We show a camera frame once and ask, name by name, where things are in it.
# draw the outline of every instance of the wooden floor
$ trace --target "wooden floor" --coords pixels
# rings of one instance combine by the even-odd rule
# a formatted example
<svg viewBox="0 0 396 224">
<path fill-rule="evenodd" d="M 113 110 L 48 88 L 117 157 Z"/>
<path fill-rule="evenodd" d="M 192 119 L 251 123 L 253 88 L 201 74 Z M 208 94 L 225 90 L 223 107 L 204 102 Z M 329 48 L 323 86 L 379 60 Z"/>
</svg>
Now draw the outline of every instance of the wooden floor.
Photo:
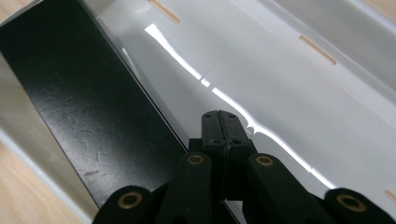
<svg viewBox="0 0 396 224">
<path fill-rule="evenodd" d="M 30 2 L 32 0 L 0 0 L 0 22 Z"/>
<path fill-rule="evenodd" d="M 31 0 L 0 0 L 0 22 Z M 0 223 L 81 223 L 12 151 L 0 142 Z"/>
</svg>

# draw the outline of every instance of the screw hole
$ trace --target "screw hole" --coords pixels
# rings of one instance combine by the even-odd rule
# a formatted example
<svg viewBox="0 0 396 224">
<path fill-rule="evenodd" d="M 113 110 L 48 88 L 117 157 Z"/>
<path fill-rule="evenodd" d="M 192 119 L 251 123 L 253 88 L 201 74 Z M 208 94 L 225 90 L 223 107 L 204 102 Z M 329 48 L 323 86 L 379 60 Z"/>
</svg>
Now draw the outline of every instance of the screw hole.
<svg viewBox="0 0 396 224">
<path fill-rule="evenodd" d="M 142 195 L 137 191 L 125 193 L 119 198 L 119 207 L 123 209 L 135 208 L 142 200 Z"/>
<path fill-rule="evenodd" d="M 367 210 L 367 207 L 364 203 L 362 203 L 359 199 L 347 195 L 347 194 L 340 194 L 337 195 L 337 202 L 343 205 L 346 209 L 349 209 L 354 212 L 364 212 Z"/>
<path fill-rule="evenodd" d="M 264 166 L 270 166 L 274 163 L 274 161 L 266 156 L 260 156 L 256 158 L 256 162 L 260 165 L 264 165 Z"/>
<path fill-rule="evenodd" d="M 190 155 L 187 158 L 187 162 L 192 165 L 199 165 L 204 162 L 204 157 L 200 155 Z"/>
</svg>

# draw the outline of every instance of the wooden surface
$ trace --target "wooden surface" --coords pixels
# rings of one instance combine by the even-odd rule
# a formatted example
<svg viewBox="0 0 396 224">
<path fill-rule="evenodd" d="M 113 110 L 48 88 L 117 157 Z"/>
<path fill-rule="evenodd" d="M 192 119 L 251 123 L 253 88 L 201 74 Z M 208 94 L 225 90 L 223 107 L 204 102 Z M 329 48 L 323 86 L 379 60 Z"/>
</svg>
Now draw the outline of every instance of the wooden surface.
<svg viewBox="0 0 396 224">
<path fill-rule="evenodd" d="M 396 22 L 396 0 L 364 0 L 364 2 L 390 21 Z"/>
<path fill-rule="evenodd" d="M 32 0 L 0 0 L 0 22 L 26 6 Z"/>
<path fill-rule="evenodd" d="M 0 223 L 80 223 L 64 203 L 0 142 Z"/>
</svg>

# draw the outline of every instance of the scratched surface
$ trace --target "scratched surface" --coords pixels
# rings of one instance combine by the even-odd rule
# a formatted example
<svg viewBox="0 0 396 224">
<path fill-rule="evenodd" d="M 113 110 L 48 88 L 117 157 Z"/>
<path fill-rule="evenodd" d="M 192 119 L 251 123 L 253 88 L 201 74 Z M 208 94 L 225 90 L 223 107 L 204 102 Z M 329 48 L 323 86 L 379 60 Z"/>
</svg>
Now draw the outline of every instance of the scratched surface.
<svg viewBox="0 0 396 224">
<path fill-rule="evenodd" d="M 0 50 L 99 206 L 169 180 L 182 145 L 77 0 L 1 27 Z"/>
</svg>

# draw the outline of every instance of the black plastic part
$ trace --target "black plastic part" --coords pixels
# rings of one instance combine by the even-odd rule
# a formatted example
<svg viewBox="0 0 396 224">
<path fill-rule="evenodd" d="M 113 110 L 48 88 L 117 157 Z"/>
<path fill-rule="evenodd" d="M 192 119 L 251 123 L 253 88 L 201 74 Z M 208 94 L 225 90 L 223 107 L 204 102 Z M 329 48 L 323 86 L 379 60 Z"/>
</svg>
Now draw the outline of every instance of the black plastic part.
<svg viewBox="0 0 396 224">
<path fill-rule="evenodd" d="M 225 175 L 227 200 L 242 201 L 248 182 L 246 179 L 248 157 L 257 151 L 236 115 L 226 111 L 220 111 L 219 114 L 228 144 L 228 170 Z"/>
<path fill-rule="evenodd" d="M 93 224 L 147 224 L 153 222 L 151 193 L 128 186 L 114 192 L 99 210 Z"/>
<path fill-rule="evenodd" d="M 272 223 L 335 223 L 276 157 L 251 155 L 247 179 Z"/>
<path fill-rule="evenodd" d="M 0 50 L 99 206 L 169 181 L 183 146 L 77 0 L 5 24 Z"/>
<path fill-rule="evenodd" d="M 245 192 L 246 162 L 249 155 L 257 151 L 239 118 L 226 111 L 207 112 L 202 116 L 201 137 L 201 143 L 191 139 L 190 149 L 202 151 L 213 160 L 214 199 L 241 201 Z"/>
<path fill-rule="evenodd" d="M 212 161 L 204 153 L 180 158 L 157 216 L 157 224 L 205 224 L 210 220 Z"/>
<path fill-rule="evenodd" d="M 212 190 L 215 200 L 224 200 L 226 195 L 225 175 L 228 166 L 227 144 L 221 129 L 218 111 L 202 115 L 202 148 L 200 151 L 210 156 L 213 161 Z"/>
<path fill-rule="evenodd" d="M 331 189 L 324 202 L 338 223 L 396 223 L 386 212 L 351 189 Z"/>
</svg>

